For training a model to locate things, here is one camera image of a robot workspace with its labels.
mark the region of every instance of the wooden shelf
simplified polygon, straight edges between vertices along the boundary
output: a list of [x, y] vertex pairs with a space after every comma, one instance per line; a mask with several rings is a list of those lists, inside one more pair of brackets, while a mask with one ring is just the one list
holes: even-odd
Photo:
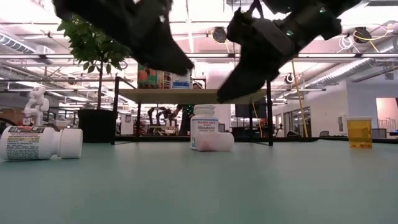
[[[135, 89], [119, 90], [119, 94], [129, 100], [142, 104], [219, 104], [219, 102], [217, 102], [217, 90]], [[225, 103], [248, 104], [260, 100], [265, 95], [266, 90], [260, 90], [257, 93]]]

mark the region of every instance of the black plant pot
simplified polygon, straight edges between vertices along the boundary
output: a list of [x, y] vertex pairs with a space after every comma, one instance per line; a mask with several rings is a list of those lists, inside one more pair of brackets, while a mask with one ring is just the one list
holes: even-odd
[[106, 110], [79, 110], [79, 128], [85, 143], [110, 143], [115, 136], [116, 115]]

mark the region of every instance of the tree trunk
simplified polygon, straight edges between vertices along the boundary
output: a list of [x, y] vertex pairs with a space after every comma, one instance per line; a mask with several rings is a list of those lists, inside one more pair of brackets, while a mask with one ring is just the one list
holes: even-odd
[[99, 82], [98, 82], [98, 101], [97, 101], [97, 110], [101, 109], [101, 89], [102, 89], [102, 69], [104, 68], [104, 62], [101, 60], [101, 64], [99, 66]]

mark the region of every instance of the teal table surface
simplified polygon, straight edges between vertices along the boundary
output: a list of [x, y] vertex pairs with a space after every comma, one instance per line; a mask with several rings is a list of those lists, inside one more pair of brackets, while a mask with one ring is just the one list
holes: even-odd
[[398, 146], [85, 144], [81, 159], [0, 161], [0, 223], [396, 224]]

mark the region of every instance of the yellow cup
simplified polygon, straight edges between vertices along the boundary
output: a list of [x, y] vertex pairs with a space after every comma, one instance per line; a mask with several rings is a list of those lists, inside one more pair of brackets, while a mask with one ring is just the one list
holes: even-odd
[[347, 118], [348, 140], [352, 149], [372, 149], [372, 118]]

